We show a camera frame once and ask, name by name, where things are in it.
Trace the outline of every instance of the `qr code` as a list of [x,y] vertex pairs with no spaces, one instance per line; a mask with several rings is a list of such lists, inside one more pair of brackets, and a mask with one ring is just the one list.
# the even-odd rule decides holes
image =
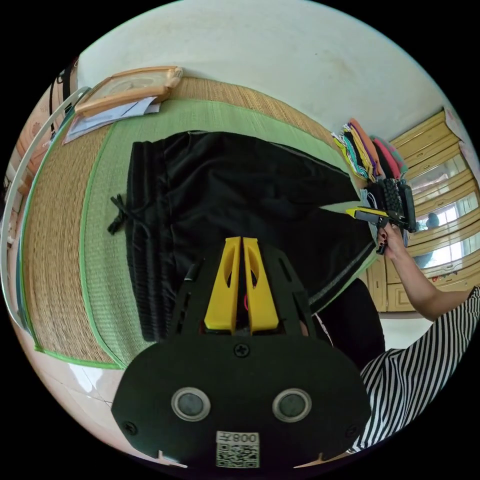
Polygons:
[[255,469],[260,466],[259,445],[217,443],[216,466],[231,469]]

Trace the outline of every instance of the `black and white striped sleeve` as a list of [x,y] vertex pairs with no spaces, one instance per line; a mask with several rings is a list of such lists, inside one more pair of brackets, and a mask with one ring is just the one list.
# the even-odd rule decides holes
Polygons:
[[433,322],[406,349],[391,349],[361,372],[371,417],[350,453],[390,437],[420,415],[452,376],[480,320],[480,286],[468,299]]

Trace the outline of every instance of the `folded clothes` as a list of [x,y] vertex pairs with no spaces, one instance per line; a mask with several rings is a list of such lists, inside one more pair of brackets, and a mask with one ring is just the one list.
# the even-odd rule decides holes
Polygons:
[[374,182],[375,178],[379,175],[377,164],[370,159],[369,154],[365,148],[365,145],[362,142],[362,139],[360,138],[360,135],[357,132],[357,130],[355,130],[354,127],[350,127],[349,125],[346,125],[346,128],[348,128],[348,131],[351,133],[353,137],[353,141],[355,142],[360,152],[363,165],[365,166],[366,170],[369,173],[371,173],[370,179],[372,180],[372,182]]
[[358,133],[358,136],[361,138],[363,145],[365,146],[365,150],[368,153],[370,160],[377,165],[378,175],[380,177],[385,176],[382,170],[382,166],[380,165],[380,160],[377,154],[377,150],[375,149],[372,140],[370,140],[370,137],[365,133],[363,128],[354,118],[351,118],[348,124],[350,125],[351,128],[354,128],[356,130],[356,132]]
[[393,157],[396,164],[398,165],[398,169],[400,170],[400,174],[402,176],[409,171],[409,168],[407,167],[407,164],[405,163],[404,159],[392,144],[375,135],[371,135],[370,138],[372,140],[377,140],[378,142],[380,142],[390,152],[391,156]]
[[383,158],[384,159],[384,165],[388,165],[388,170],[391,175],[386,175],[387,178],[393,178],[393,179],[399,179],[402,174],[400,173],[399,166],[397,162],[394,160],[392,157],[392,154],[388,151],[388,149],[382,145],[382,143],[376,138],[373,140],[373,144],[377,150],[378,153],[378,158]]
[[365,171],[367,172],[368,178],[374,182],[375,181],[375,176],[374,176],[374,170],[373,166],[370,163],[370,160],[362,155],[360,149],[358,148],[358,145],[356,144],[354,137],[352,133],[346,129],[343,130],[343,137],[347,145],[350,146],[350,148],[355,152],[355,158],[357,161],[357,164],[360,166],[362,165]]
[[350,142],[348,142],[349,145],[347,145],[347,141],[344,137],[344,132],[342,131],[340,135],[335,135],[334,133],[332,133],[332,137],[335,144],[341,150],[343,157],[348,162],[348,165],[350,166],[352,172],[357,175],[357,177],[367,180],[369,178],[369,174],[361,165],[361,163],[359,164],[356,158],[354,148],[350,144]]

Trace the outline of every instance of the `black pants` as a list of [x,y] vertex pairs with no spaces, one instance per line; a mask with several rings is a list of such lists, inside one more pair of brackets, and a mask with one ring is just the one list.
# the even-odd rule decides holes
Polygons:
[[367,286],[354,280],[335,300],[318,313],[333,346],[362,370],[385,352],[379,314]]

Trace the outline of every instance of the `tiled floor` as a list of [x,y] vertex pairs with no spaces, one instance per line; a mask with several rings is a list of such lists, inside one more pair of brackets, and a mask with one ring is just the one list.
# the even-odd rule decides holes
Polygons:
[[[19,225],[22,216],[23,209],[20,211]],[[8,252],[10,292],[13,299],[16,298],[12,279],[16,277],[18,242],[19,234]],[[37,352],[31,336],[13,321],[12,324],[18,341],[40,380],[80,425],[102,442],[125,453],[165,465],[172,464],[161,455],[155,460],[132,448],[117,426],[110,409],[122,378],[122,370],[83,367]]]

